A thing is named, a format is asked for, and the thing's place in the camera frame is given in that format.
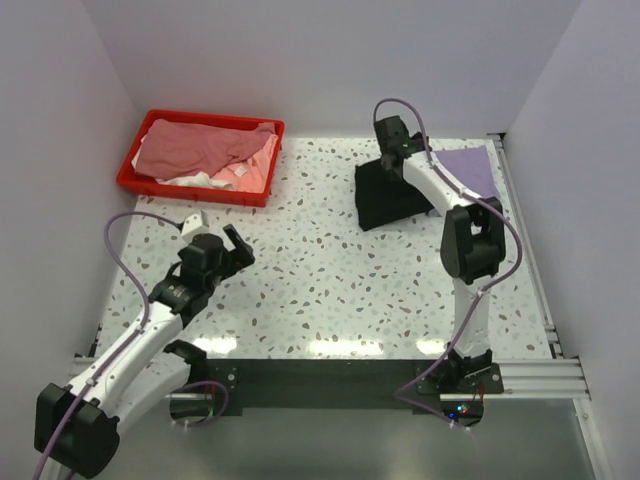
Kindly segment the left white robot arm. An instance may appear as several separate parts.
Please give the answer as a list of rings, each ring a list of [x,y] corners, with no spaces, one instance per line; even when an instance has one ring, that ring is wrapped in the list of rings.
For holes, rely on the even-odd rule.
[[[115,456],[125,432],[167,394],[200,390],[205,352],[179,340],[215,289],[255,262],[253,250],[232,225],[201,233],[182,248],[179,262],[143,296],[143,309],[127,330],[64,386],[47,385],[36,401],[34,447],[41,457],[92,479]]]

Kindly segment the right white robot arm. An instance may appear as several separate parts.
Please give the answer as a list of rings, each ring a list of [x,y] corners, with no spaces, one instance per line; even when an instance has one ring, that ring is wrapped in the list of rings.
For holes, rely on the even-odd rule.
[[[454,336],[444,359],[421,380],[442,391],[469,392],[493,360],[486,290],[506,256],[504,224],[495,216],[502,204],[467,189],[400,117],[376,120],[374,131],[383,170],[415,188],[444,219],[440,259],[454,287]]]

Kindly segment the black t shirt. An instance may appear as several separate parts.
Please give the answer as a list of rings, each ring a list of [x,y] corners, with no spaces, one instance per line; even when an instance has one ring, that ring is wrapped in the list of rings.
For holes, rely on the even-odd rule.
[[[434,209],[418,189],[393,179],[377,160],[356,166],[354,180],[358,225],[363,231]]]

